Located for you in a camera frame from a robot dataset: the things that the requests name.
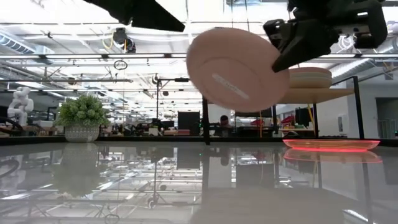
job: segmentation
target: person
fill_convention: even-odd
[[[232,126],[229,124],[229,118],[226,115],[220,117],[220,126],[216,128],[214,136],[229,137],[232,133]]]
[[[220,117],[220,126],[222,128],[232,128],[232,126],[229,124],[229,119],[226,115]]]

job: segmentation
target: plate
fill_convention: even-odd
[[[225,27],[198,35],[186,64],[191,82],[207,100],[235,111],[256,112],[278,103],[289,89],[289,70],[272,70],[279,55],[262,37]]]
[[[293,149],[323,152],[363,152],[375,148],[380,141],[374,140],[329,140],[329,139],[284,139]]]
[[[324,68],[291,68],[290,88],[329,88],[332,84],[331,72]]]

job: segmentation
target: glossy table surface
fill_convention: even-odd
[[[0,146],[0,223],[397,223],[398,150],[282,143]]]

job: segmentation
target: shelf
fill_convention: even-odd
[[[322,103],[343,96],[354,94],[354,89],[332,88],[292,88],[281,99],[279,104],[313,104]]]

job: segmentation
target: white planter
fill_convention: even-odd
[[[75,124],[65,127],[65,137],[69,142],[93,142],[99,133],[99,126],[85,127]]]

